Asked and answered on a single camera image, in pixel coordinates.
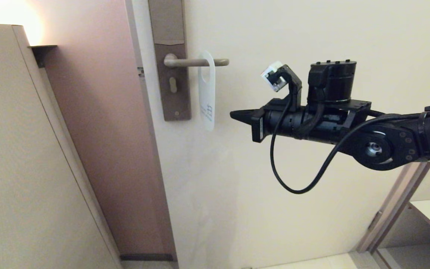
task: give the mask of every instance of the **floor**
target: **floor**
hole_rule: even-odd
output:
[[[170,262],[123,261],[122,265],[124,269],[178,269],[176,263]],[[264,267],[263,269],[379,269],[379,266],[369,253],[350,252],[303,262]]]

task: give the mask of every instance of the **robotic arm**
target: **robotic arm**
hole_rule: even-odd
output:
[[[336,152],[351,155],[374,170],[391,170],[410,162],[430,162],[430,107],[419,114],[384,114],[371,102],[351,99],[356,62],[326,61],[311,65],[308,103],[300,105],[302,83],[287,66],[276,62],[262,77],[276,92],[285,85],[289,94],[272,99],[260,109],[232,111],[230,116],[251,125],[252,139],[261,143],[272,135],[270,157],[275,177],[294,194],[303,194],[319,181]],[[302,190],[286,186],[276,172],[273,148],[276,135],[335,145],[313,182]]]

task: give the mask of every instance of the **baseboard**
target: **baseboard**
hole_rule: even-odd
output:
[[[152,260],[174,262],[172,254],[124,254],[121,260]]]

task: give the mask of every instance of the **wooden door frame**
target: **wooden door frame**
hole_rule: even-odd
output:
[[[410,163],[404,166],[379,210],[381,213],[378,220],[375,220],[359,242],[356,248],[358,252],[373,253],[377,249],[429,169],[430,163]]]

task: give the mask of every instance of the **door handle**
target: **door handle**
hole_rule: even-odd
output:
[[[214,59],[215,66],[224,67],[230,63],[228,59]],[[173,53],[165,56],[163,64],[169,68],[177,67],[207,67],[208,61],[205,59],[179,59]]]

